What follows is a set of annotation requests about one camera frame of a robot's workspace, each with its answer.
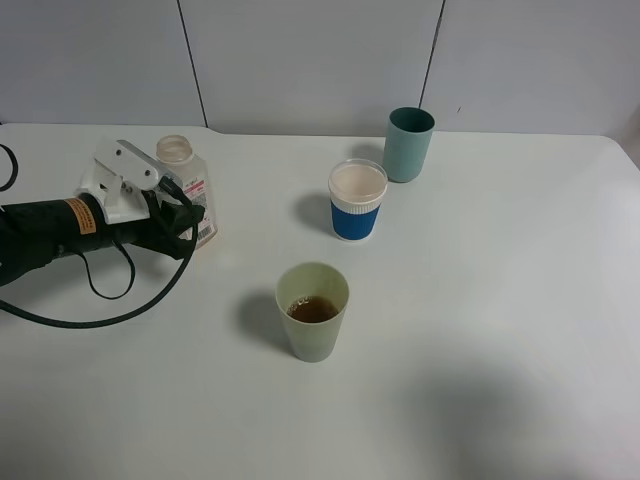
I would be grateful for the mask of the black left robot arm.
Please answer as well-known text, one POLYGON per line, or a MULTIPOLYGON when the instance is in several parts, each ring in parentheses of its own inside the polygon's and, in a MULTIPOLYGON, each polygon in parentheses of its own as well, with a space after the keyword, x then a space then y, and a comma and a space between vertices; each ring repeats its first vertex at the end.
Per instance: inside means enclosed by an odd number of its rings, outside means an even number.
POLYGON ((203 219, 200 205, 186 207, 153 200, 151 216, 108 224, 98 201, 77 197, 5 205, 1 208, 1 284, 7 285, 52 261, 117 245, 133 244, 172 257, 187 256, 191 248, 181 237, 203 219))

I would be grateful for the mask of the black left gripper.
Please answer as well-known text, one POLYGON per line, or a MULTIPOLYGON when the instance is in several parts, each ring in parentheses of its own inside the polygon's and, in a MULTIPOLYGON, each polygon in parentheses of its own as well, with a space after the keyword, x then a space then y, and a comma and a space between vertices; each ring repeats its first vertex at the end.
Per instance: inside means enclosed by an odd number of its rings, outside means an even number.
POLYGON ((204 218, 205 208, 197 204, 185 206, 165 200, 159 206, 154 192, 143 192, 142 196, 149 208, 149 218, 113 225, 102 222, 100 235, 114 244, 132 244, 174 260, 189 259, 195 251, 196 239, 173 237, 170 233, 181 235, 198 228, 204 218))

